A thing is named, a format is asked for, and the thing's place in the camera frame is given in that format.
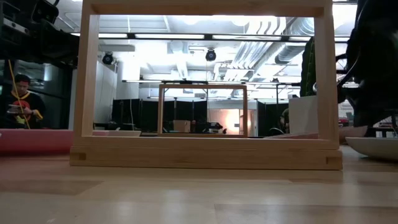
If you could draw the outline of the green cactus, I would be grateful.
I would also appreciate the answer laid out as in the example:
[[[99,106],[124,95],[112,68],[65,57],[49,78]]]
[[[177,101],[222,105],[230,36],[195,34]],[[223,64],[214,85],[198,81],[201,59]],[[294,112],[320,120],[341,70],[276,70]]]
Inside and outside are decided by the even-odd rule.
[[[305,44],[302,54],[302,71],[300,81],[300,96],[315,95],[313,85],[316,82],[316,66],[315,66],[315,41],[311,37]]]

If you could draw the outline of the person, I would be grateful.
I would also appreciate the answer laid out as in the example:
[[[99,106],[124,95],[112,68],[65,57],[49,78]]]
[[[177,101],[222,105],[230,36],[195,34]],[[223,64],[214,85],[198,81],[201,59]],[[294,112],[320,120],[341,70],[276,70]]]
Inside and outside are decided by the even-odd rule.
[[[0,95],[0,128],[5,129],[41,129],[46,112],[43,99],[28,90],[30,78],[18,74],[14,77],[14,86],[9,93]],[[8,105],[21,105],[24,114],[7,113]]]

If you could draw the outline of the white hexagonal plant pot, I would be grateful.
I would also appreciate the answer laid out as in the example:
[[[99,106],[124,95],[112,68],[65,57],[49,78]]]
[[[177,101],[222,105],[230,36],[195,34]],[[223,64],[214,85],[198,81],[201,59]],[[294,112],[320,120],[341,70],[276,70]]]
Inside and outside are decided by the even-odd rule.
[[[290,134],[318,132],[317,96],[305,96],[289,100]]]

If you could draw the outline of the cardboard box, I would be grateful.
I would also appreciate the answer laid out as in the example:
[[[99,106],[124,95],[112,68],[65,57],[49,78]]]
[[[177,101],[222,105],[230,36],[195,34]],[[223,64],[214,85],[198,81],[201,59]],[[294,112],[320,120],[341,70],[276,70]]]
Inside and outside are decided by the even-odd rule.
[[[191,130],[191,122],[188,120],[174,120],[174,131],[178,133],[189,133]]]

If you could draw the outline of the light wooden shelf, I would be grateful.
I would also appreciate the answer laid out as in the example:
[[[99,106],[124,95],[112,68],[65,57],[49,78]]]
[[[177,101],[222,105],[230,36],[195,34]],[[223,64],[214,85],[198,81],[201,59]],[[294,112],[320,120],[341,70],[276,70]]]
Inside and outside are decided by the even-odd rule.
[[[333,0],[83,0],[73,166],[199,169],[341,170],[338,134]],[[95,136],[96,59],[100,16],[279,16],[315,22],[318,136],[315,139],[142,138]]]

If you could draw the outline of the pale round plate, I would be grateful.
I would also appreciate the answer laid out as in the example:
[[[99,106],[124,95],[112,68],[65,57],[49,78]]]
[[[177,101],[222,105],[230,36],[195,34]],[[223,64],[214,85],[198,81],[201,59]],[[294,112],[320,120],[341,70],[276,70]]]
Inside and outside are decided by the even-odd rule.
[[[352,138],[346,142],[356,152],[375,159],[398,161],[398,138]]]

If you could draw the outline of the pink round plate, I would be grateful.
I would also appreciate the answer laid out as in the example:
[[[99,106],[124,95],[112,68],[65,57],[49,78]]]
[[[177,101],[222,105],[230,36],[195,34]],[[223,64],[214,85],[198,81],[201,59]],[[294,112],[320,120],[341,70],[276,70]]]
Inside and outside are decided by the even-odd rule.
[[[67,129],[0,129],[0,155],[68,153],[72,143]]]

